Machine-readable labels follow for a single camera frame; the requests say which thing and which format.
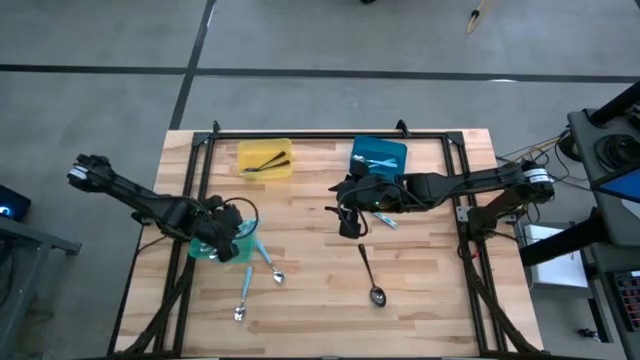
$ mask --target utensil handle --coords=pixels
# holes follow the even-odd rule
[[[271,158],[271,160],[269,160],[269,161],[267,161],[266,163],[262,164],[262,166],[260,166],[258,169],[261,169],[261,170],[262,170],[262,169],[264,169],[264,167],[265,167],[265,166],[267,166],[267,164],[268,164],[268,163],[270,163],[270,162],[274,162],[274,161],[276,161],[276,160],[280,159],[281,157],[283,157],[283,156],[285,156],[285,155],[287,155],[287,152],[286,152],[286,151],[280,151],[280,152],[278,153],[278,155],[276,155],[276,156],[272,157],[272,158]]]
[[[247,275],[244,278],[244,287],[242,288],[242,300],[247,298],[247,291],[249,291],[249,284],[251,283],[251,275],[253,275],[253,266],[247,268]]]
[[[280,167],[280,166],[286,166],[289,165],[290,161],[289,160],[285,160],[281,163],[277,163],[275,165],[271,165],[271,166],[265,166],[265,167],[261,167],[259,170],[260,171],[264,171],[264,170],[269,170],[269,169],[273,169],[275,167]]]
[[[267,261],[267,264],[271,265],[271,257],[269,256],[269,253],[267,253],[267,249],[264,248],[264,245],[262,245],[258,239],[256,239],[256,246],[258,247],[258,250],[260,250],[260,254],[262,254],[264,259]]]
[[[360,250],[360,255],[362,255],[362,260],[364,260],[364,264],[367,266],[367,272],[369,272],[369,277],[371,278],[371,285],[376,286],[376,283],[373,281],[373,274],[371,274],[371,268],[369,267],[369,260],[367,259],[367,250],[364,248],[363,244],[358,244],[358,250]]]

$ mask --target silver spoon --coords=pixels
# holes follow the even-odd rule
[[[371,274],[371,268],[369,267],[369,260],[367,260],[367,250],[362,244],[358,244],[358,250],[360,250],[360,255],[362,255],[362,260],[364,260],[364,264],[367,266],[369,278],[371,279],[371,291],[369,292],[369,297],[371,297],[371,301],[373,301],[376,306],[384,307],[387,304],[387,296],[373,281],[373,275]]]
[[[271,261],[271,257],[267,253],[267,249],[264,248],[264,245],[262,245],[262,243],[258,239],[256,239],[256,246],[258,247],[258,250],[260,250],[260,253],[264,257],[264,259],[267,261],[267,264],[271,266],[271,270],[273,270],[273,279],[278,284],[282,284],[284,282],[284,274],[282,273],[282,271],[276,269],[276,267],[273,266],[273,262]]]
[[[233,313],[233,318],[236,321],[242,321],[244,314],[247,312],[247,308],[244,303],[247,300],[247,291],[249,291],[249,284],[251,283],[251,275],[253,274],[253,267],[249,266],[247,268],[247,275],[244,278],[244,287],[242,288],[242,300],[240,301],[240,306],[236,308],[236,311]]]

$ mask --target gray floor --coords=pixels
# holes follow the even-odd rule
[[[186,66],[204,0],[0,0],[0,63]],[[219,0],[201,67],[370,69],[570,75],[640,73],[632,0],[494,0],[464,36],[476,1]],[[84,243],[49,264],[21,348],[52,359],[103,355],[139,227],[129,210],[81,193],[65,174],[79,153],[152,185],[181,76],[0,73],[0,183],[33,199],[29,223]],[[627,84],[197,77],[182,129],[489,128],[496,153],[544,140],[566,114],[598,107]],[[570,163],[572,174],[583,176]],[[563,169],[552,158],[552,173]],[[559,184],[542,220],[579,221],[593,196]],[[545,348],[623,358],[598,344],[582,299],[533,289]]]

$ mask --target wooden table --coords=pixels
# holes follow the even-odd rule
[[[495,167],[488,130],[463,133],[471,169]],[[167,134],[155,191],[181,194],[192,134]],[[402,142],[409,147],[407,173],[445,173],[439,141]],[[197,261],[183,356],[478,354],[450,201],[427,213],[391,214],[397,230],[366,214],[369,235],[346,239],[337,234],[337,216],[323,208],[335,206],[335,194],[327,188],[344,179],[351,140],[294,140],[293,175],[262,182],[238,176],[236,146],[237,141],[216,141],[207,196],[244,196],[256,203],[264,220],[258,238],[285,272],[286,283],[275,283],[256,251],[247,314],[238,323],[233,310],[247,265]],[[486,204],[495,195],[479,195],[478,201]],[[253,216],[248,206],[238,207],[245,218]],[[500,230],[511,233],[506,226]],[[159,235],[155,228],[145,230],[141,246]],[[376,282],[387,294],[385,308],[375,308],[369,300],[371,284],[358,242],[366,245]],[[487,244],[500,305],[527,340],[542,348],[517,245],[500,237]],[[160,242],[138,256],[116,350],[129,346],[157,310],[170,249],[170,241]],[[494,344],[484,304],[483,317],[489,343]],[[167,339],[173,339],[174,323],[175,316]]]

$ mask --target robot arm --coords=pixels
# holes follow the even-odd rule
[[[340,217],[340,235],[352,239],[366,235],[366,230],[360,232],[360,211],[428,211],[452,197],[504,189],[489,205],[467,213],[470,235],[487,236],[500,217],[523,204],[547,202],[554,195],[546,170],[530,161],[455,176],[418,173],[397,175],[393,179],[369,174],[365,164],[352,161],[350,173],[329,189],[337,193],[338,206],[326,209]]]
[[[220,196],[200,203],[184,196],[159,195],[118,175],[109,159],[96,155],[78,155],[67,178],[75,188],[105,193],[129,205],[136,210],[131,217],[143,225],[145,219],[152,219],[167,236],[183,241],[195,237],[211,245],[222,262],[238,255],[232,241],[242,217]]]

